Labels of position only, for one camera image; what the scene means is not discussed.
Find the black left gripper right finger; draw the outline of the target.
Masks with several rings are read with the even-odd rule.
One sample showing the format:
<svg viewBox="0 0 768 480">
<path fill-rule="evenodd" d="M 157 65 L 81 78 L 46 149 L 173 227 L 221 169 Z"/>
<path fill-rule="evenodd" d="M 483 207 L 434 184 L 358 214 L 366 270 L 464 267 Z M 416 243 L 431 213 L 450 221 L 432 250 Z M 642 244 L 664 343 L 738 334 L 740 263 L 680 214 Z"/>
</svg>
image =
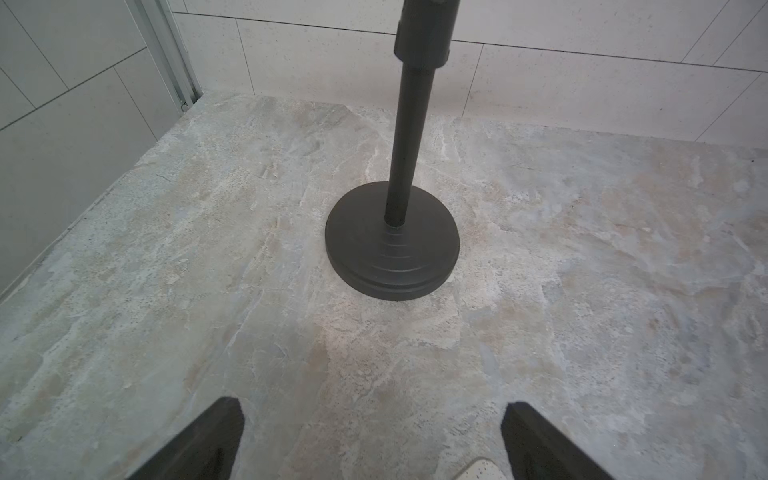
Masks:
<svg viewBox="0 0 768 480">
<path fill-rule="evenodd" d="M 526 402 L 509 403 L 500 425 L 513 477 L 613 480 L 613 477 Z"/>
</svg>

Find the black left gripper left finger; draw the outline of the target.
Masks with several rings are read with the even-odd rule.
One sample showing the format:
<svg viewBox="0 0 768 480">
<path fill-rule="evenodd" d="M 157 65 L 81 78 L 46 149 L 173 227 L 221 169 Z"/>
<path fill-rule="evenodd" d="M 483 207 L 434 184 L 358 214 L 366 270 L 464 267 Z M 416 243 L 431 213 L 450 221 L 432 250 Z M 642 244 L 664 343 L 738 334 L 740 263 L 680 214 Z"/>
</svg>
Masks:
<svg viewBox="0 0 768 480">
<path fill-rule="evenodd" d="M 240 401 L 221 397 L 129 479 L 229 479 L 244 426 Z"/>
</svg>

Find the beige cutting board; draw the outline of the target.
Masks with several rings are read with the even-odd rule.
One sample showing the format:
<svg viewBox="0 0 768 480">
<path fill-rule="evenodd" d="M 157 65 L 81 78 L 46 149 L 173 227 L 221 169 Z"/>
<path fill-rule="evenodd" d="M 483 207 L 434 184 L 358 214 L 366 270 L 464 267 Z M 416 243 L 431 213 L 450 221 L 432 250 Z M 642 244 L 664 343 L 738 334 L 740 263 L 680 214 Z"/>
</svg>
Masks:
<svg viewBox="0 0 768 480">
<path fill-rule="evenodd" d="M 506 480 L 506 476 L 496 463 L 478 457 L 467 464 L 454 480 Z"/>
</svg>

